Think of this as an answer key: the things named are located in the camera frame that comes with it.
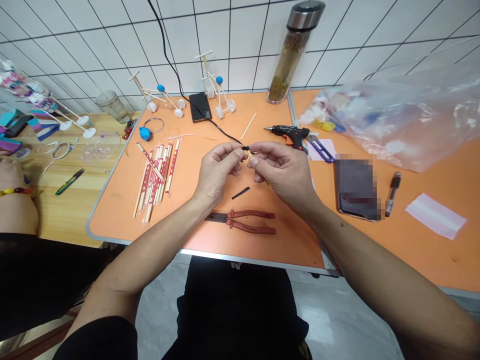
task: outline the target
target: plastic bag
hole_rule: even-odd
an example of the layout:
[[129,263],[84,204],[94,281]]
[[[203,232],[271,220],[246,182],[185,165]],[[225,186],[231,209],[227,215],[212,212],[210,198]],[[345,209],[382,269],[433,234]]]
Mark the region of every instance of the plastic bag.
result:
[[480,66],[449,65],[321,90],[299,120],[334,127],[369,154],[423,172],[480,135]]

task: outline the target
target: hand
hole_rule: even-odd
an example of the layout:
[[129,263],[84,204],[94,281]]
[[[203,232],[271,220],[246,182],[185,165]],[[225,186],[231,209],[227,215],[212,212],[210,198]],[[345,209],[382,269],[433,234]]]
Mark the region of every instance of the hand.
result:
[[248,158],[241,148],[239,143],[224,142],[203,157],[194,198],[202,199],[212,209],[222,201],[228,175],[239,176],[240,160]]
[[278,142],[256,142],[249,147],[256,153],[247,165],[255,169],[254,181],[262,183],[267,179],[275,194],[293,211],[299,212],[319,199],[303,151]]
[[0,158],[0,191],[24,186],[24,173],[20,164],[8,158]]

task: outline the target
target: orange tabletop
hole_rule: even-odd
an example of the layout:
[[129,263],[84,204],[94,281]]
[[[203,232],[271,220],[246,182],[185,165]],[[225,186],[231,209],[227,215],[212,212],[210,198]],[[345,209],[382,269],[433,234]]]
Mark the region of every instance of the orange tabletop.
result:
[[[293,91],[291,96],[297,116],[307,109],[319,90]],[[372,159],[353,138],[321,129],[319,139],[332,139],[339,154],[351,154],[358,159]],[[480,292],[480,139],[464,144],[454,154],[428,170],[415,173],[374,160],[377,190],[383,203],[390,182],[398,170],[402,180],[395,194],[391,217],[368,222],[340,215],[376,242],[390,250],[438,286]],[[336,211],[333,165],[311,161],[315,189],[320,199]],[[421,193],[467,219],[455,240],[437,235],[405,211]]]
[[[265,101],[264,92],[228,94],[236,102],[236,110],[225,114],[223,119],[214,121],[231,136],[240,139],[254,113],[257,113],[245,137],[244,144],[257,141],[285,142],[282,137],[264,130],[273,125],[291,125],[292,118],[287,101],[271,105]],[[212,111],[218,106],[218,98],[210,101]],[[202,157],[214,146],[229,141],[209,122],[193,123],[190,105],[184,109],[184,116],[177,118],[170,105],[150,113],[146,110],[132,132],[125,149],[112,171],[98,203],[90,216],[87,231],[94,239],[128,244],[134,241],[147,228],[157,223],[188,200],[197,185]],[[145,142],[140,139],[139,127],[153,117],[164,119],[163,131],[153,134],[153,139]],[[152,120],[148,127],[159,128],[161,122]],[[167,145],[168,137],[182,134],[175,173],[171,186],[171,197],[167,197],[152,212],[148,226],[142,224],[143,214],[133,218],[135,202],[142,180],[146,160],[135,144],[139,141],[148,152],[157,144]],[[238,219],[248,225],[276,228],[276,235],[250,234],[219,222],[203,221],[183,246],[183,251],[191,254],[210,256],[235,261],[249,261],[257,264],[287,265],[292,269],[324,272],[321,247],[313,231],[295,215],[274,194],[266,183],[253,182],[254,171],[242,165],[240,176],[229,176],[223,201],[216,212],[230,210],[260,210],[276,214],[275,219],[265,220],[254,216]],[[246,187],[243,195],[232,200],[232,196]]]

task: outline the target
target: paper scrap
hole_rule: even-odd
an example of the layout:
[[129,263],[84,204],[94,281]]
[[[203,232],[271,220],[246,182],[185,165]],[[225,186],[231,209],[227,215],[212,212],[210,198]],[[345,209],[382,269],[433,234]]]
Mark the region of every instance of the paper scrap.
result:
[[467,222],[466,218],[436,202],[425,193],[418,196],[405,211],[434,233],[450,240],[455,240],[455,236]]
[[[325,147],[325,149],[328,150],[328,152],[335,158],[337,155],[337,152],[335,151],[335,146],[334,142],[332,139],[318,139],[321,144]],[[314,146],[307,141],[306,143],[306,148],[308,149],[308,153],[310,154],[310,157],[313,161],[325,161],[322,159],[320,154],[315,150]]]

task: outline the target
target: bottle cap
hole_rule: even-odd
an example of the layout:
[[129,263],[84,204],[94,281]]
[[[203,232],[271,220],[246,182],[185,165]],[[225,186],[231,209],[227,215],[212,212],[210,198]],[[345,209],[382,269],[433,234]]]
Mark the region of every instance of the bottle cap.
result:
[[291,8],[286,27],[291,31],[311,31],[319,24],[324,10],[325,4],[321,1],[299,2]]

